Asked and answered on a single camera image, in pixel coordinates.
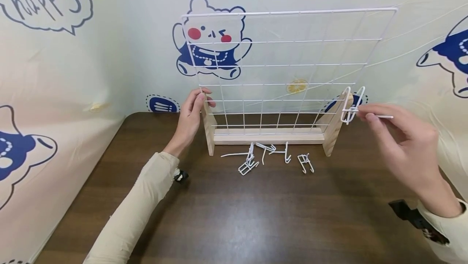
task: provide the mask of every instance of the wooden stand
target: wooden stand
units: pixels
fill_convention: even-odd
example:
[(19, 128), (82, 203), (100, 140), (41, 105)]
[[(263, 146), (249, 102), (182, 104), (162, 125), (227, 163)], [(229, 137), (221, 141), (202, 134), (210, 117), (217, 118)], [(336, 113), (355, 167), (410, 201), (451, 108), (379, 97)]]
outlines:
[(215, 126), (218, 125), (216, 123), (216, 119), (213, 115), (211, 115), (212, 111), (210, 106), (207, 102), (203, 103), (202, 108), (202, 117), (203, 117), (203, 125), (205, 128), (205, 135), (206, 135), (206, 143), (208, 145), (208, 153), (210, 156), (213, 156), (215, 152)]
[[(208, 145), (208, 153), (213, 156), (215, 145), (250, 145), (250, 143), (261, 144), (322, 144), (326, 156), (332, 155), (341, 129), (341, 112), (345, 106), (344, 99), (346, 93), (339, 96), (330, 113), (318, 119), (317, 124), (327, 124), (328, 126), (318, 126), (312, 128), (262, 128), (262, 129), (215, 129), (216, 119), (210, 115), (211, 109), (208, 103), (204, 103), (202, 109), (203, 125)], [(352, 106), (353, 97), (349, 96), (347, 108)]]

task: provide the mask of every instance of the long sleeve shirt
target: long sleeve shirt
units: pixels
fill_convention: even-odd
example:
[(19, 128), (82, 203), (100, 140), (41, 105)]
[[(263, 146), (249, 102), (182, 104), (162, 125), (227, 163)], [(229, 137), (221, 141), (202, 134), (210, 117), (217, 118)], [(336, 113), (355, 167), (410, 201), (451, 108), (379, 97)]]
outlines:
[[(99, 234), (83, 264), (126, 264), (151, 213), (173, 183), (179, 159), (156, 153), (146, 163), (130, 193)], [(441, 218), (419, 203), (421, 215), (450, 243), (428, 240), (437, 256), (448, 263), (468, 263), (468, 211), (456, 218)]]

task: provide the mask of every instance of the person's right hand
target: person's right hand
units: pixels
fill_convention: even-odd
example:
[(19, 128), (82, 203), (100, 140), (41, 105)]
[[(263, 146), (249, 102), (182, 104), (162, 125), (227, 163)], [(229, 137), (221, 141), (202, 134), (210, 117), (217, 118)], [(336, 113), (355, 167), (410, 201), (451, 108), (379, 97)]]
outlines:
[[(357, 116), (369, 124), (395, 177), (413, 190), (432, 213), (441, 217), (460, 215), (462, 208), (438, 168), (437, 129), (396, 105), (365, 104), (358, 109)], [(394, 118), (379, 119), (376, 115)], [(394, 129), (398, 142), (387, 126)]]

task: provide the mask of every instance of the wooden table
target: wooden table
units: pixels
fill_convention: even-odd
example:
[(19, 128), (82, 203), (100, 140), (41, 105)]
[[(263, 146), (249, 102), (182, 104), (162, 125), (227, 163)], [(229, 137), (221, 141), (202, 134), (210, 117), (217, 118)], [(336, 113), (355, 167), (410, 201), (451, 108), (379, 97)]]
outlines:
[[(80, 264), (142, 166), (172, 137), (176, 114), (129, 116), (53, 233), (36, 264)], [(157, 206), (131, 264), (441, 263), (422, 233), (388, 202), (414, 195), (385, 169), (367, 126), (343, 126), (332, 157), (321, 145), (290, 146), (242, 177), (248, 146), (216, 146), (203, 129), (182, 159), (190, 174)], [(296, 158), (310, 153), (315, 174)], [(256, 147), (261, 159), (262, 150)]]

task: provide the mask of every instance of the wooden base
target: wooden base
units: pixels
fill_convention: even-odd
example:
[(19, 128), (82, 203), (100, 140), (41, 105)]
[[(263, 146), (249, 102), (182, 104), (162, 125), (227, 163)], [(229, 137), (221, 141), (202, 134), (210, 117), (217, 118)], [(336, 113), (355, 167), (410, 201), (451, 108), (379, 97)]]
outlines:
[(261, 144), (322, 144), (320, 128), (216, 129), (215, 145)]

